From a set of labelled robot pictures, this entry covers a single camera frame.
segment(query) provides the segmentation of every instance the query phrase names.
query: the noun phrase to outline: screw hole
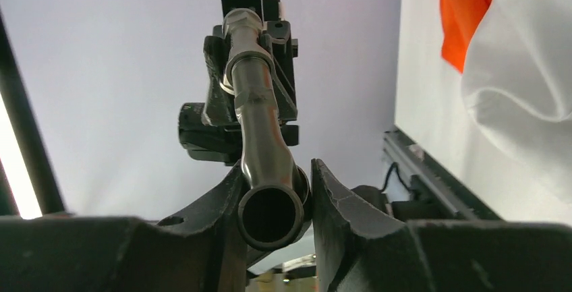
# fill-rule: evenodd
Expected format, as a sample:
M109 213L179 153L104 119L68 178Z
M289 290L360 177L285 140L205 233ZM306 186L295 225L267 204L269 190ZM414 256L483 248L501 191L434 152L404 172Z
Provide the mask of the screw hole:
M159 221L157 225L164 227L164 226L178 225L184 222L185 219L181 216L168 216L167 218L164 218L163 220Z

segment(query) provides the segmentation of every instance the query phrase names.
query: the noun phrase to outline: black plastic part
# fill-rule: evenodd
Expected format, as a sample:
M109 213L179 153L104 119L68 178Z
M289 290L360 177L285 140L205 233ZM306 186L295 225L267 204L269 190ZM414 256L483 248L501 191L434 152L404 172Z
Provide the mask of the black plastic part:
M292 46L292 57L294 58L298 57L298 39L292 39L291 46Z
M302 266L294 268L293 270L285 273L284 278L289 280L306 279L308 277L316 276L315 266Z
M297 45L293 45L290 23L279 17L279 0L222 0L223 13L232 8L254 8L264 4L268 10L267 30L260 37L260 46L274 59L276 73L273 88L278 104L281 133L288 146L299 143L299 127L289 125L297 119L293 58ZM204 58L209 87L206 102L186 103L179 114L179 141L196 160L208 160L233 165L241 156L240 124L236 119L234 97L221 88L229 55L229 43L224 39L222 26L212 29L212 36L204 39Z
M223 17L230 11L242 7L255 11L260 19L264 21L264 6L262 5L262 0L221 0L221 2L223 3Z
M262 0L264 21L280 20L280 0Z
M391 202L393 216L401 221L415 219L446 219L439 207L431 202L395 201Z
M240 167L150 225L136 218L0 220L0 291L243 291Z
M250 272L249 270L246 271L246 279L247 280L252 280L257 278L258 275L254 274L253 272Z
M572 229L387 216L312 161L320 291L568 291Z
M186 103L179 113L179 142L195 160L208 160L234 165L242 154L240 128L212 127L202 122L204 103ZM282 137L286 145L299 144L299 127L283 125Z
M387 196L382 193L377 187L369 185L360 185L351 189L353 193L357 194L360 198L369 202L376 207L379 211L387 213L387 205L389 201Z
M0 14L0 94L43 214L65 210Z

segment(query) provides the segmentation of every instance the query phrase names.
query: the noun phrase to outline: stainless steel pipe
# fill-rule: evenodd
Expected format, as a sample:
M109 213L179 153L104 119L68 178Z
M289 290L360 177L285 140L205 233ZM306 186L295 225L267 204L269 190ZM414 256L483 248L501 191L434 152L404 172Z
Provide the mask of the stainless steel pipe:
M275 250L300 234L308 180L282 138L274 61L258 44L262 21L249 9L235 9L225 17L223 30L231 50L221 86L235 96L243 142L241 169L252 188L239 204L239 230L253 248Z

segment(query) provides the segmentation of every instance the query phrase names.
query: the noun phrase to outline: white fabric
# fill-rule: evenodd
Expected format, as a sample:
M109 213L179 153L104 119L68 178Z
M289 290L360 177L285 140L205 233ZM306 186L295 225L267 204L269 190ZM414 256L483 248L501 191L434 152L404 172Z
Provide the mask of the white fabric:
M572 225L572 204L547 189L545 172L509 158L469 118L466 77L440 55L439 0L401 0L399 35L395 124L504 219Z
M564 203L572 202L571 53L572 0L493 0L461 81L480 131Z

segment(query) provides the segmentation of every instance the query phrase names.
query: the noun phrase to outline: white backdrop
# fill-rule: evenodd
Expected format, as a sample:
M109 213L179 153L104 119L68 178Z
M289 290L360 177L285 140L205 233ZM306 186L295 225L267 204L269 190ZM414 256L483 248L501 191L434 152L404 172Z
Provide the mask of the white backdrop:
M442 41L439 0L402 0L397 126L502 218L572 225L570 197L550 191L543 170L509 158L469 118L465 76L441 58Z
M299 38L301 145L346 185L380 185L393 124L400 0L282 0ZM220 0L0 0L68 208L158 219L228 168L177 141L184 102L202 102L203 38Z

